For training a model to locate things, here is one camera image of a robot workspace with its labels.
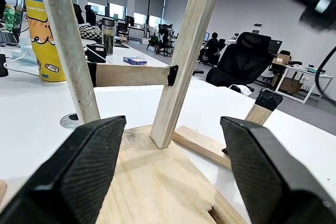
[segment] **keyboard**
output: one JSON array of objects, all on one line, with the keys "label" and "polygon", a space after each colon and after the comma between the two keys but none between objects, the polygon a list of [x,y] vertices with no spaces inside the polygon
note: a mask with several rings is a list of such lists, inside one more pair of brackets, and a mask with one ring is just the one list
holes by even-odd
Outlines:
[{"label": "keyboard", "polygon": [[17,43],[12,33],[0,32],[0,43]]}]

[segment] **wooden stick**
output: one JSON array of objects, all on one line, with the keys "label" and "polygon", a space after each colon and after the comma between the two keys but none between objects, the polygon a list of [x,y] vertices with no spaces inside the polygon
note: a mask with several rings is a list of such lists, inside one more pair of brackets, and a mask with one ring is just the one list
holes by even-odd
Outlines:
[{"label": "wooden stick", "polygon": [[6,190],[7,190],[6,183],[0,179],[0,203],[5,196]]},{"label": "wooden stick", "polygon": [[174,86],[163,88],[151,138],[158,148],[171,142],[215,0],[188,0],[171,65],[178,65]]},{"label": "wooden stick", "polygon": [[100,119],[71,0],[43,0],[80,123]]},{"label": "wooden stick", "polygon": [[173,140],[184,147],[207,157],[216,164],[232,170],[230,158],[222,152],[222,149],[225,148],[224,144],[204,136],[186,126],[181,126],[175,130]]},{"label": "wooden stick", "polygon": [[[245,120],[263,125],[272,111],[282,102],[282,96],[271,90],[263,89]],[[185,126],[178,128],[173,140],[224,168],[232,170],[231,161],[224,144],[203,136]]]},{"label": "wooden stick", "polygon": [[97,87],[168,85],[170,67],[97,64]]}]

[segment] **wooden plank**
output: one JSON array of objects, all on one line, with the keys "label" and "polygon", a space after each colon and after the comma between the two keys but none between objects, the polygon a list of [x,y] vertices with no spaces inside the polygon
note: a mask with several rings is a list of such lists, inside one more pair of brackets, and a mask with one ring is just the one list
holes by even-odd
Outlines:
[{"label": "wooden plank", "polygon": [[[159,150],[150,130],[125,130],[97,224],[246,223],[181,148]],[[208,213],[213,208],[217,221]]]},{"label": "wooden plank", "polygon": [[168,85],[170,67],[97,64],[97,87]]},{"label": "wooden plank", "polygon": [[43,0],[80,123],[100,119],[71,0]]},{"label": "wooden plank", "polygon": [[7,190],[6,183],[0,179],[0,203],[5,196],[6,190]]},{"label": "wooden plank", "polygon": [[178,65],[176,81],[163,88],[152,127],[151,138],[158,148],[171,142],[214,4],[215,0],[188,0],[171,62]]},{"label": "wooden plank", "polygon": [[268,110],[259,105],[253,104],[253,107],[248,112],[245,120],[263,125],[271,114],[272,114],[271,110]]},{"label": "wooden plank", "polygon": [[173,141],[210,159],[222,167],[232,170],[230,158],[222,152],[222,149],[225,148],[224,142],[220,143],[186,126],[181,126],[175,130]]}]

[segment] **cable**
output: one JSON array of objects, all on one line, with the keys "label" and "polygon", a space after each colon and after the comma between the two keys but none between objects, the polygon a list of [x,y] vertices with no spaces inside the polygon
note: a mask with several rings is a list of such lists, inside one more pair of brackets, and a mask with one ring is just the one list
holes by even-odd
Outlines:
[{"label": "cable", "polygon": [[11,60],[11,61],[8,61],[8,62],[5,62],[4,63],[4,68],[8,69],[8,70],[11,70],[11,71],[14,71],[14,72],[19,72],[19,73],[27,73],[27,74],[30,74],[32,76],[37,76],[37,77],[40,77],[39,74],[34,74],[34,73],[29,73],[29,72],[26,72],[26,71],[21,71],[21,70],[15,70],[15,69],[11,69],[7,66],[8,63],[11,63],[13,61],[16,61],[16,60],[21,60],[22,58],[24,58],[24,56],[26,55],[27,53],[25,52],[21,57],[19,58],[16,58],[14,60]]},{"label": "cable", "polygon": [[330,102],[333,105],[336,105],[336,101],[332,100],[331,98],[329,98],[324,91],[321,88],[320,85],[320,75],[321,75],[321,71],[322,69],[325,67],[325,65],[327,64],[327,62],[330,60],[330,58],[333,56],[333,54],[336,52],[336,46],[331,50],[331,52],[326,56],[326,58],[323,60],[323,62],[321,63],[321,65],[319,66],[316,75],[315,75],[315,83],[316,83],[316,87],[317,89],[320,91],[321,95],[325,96],[327,98],[327,101]]},{"label": "cable", "polygon": [[104,59],[104,58],[101,57],[99,54],[97,54],[95,51],[93,51],[93,50],[91,50],[90,48],[88,48],[87,46],[84,46],[84,47],[86,47],[86,49],[88,49],[89,51],[93,52],[93,53],[94,53],[95,55],[97,55],[99,58],[101,58],[101,59],[107,61],[109,64],[112,64],[112,63],[109,62],[107,59]]}]

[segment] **water bottle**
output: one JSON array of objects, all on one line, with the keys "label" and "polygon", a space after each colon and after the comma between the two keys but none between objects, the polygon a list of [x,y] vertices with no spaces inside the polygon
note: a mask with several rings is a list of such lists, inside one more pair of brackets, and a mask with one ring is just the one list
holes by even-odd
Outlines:
[{"label": "water bottle", "polygon": [[5,18],[6,29],[8,31],[13,30],[14,14],[15,14],[14,8],[12,8],[11,5],[6,5],[6,9],[4,11],[4,18]]},{"label": "water bottle", "polygon": [[112,55],[114,48],[114,20],[107,18],[102,19],[102,36],[103,45],[106,47],[106,53]]}]

